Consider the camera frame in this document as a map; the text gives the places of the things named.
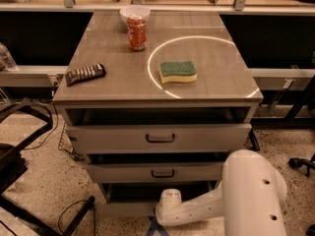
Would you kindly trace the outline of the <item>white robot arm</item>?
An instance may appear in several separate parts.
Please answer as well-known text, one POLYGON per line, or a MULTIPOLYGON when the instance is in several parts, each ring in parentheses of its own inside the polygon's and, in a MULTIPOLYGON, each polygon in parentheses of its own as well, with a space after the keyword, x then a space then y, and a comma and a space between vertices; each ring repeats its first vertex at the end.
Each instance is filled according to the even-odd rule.
POLYGON ((177 226, 222 216, 225 236, 286 236, 280 206, 286 196, 282 174, 263 155, 240 149, 227 158, 210 192, 184 202, 178 190, 164 190, 156 218, 177 226))

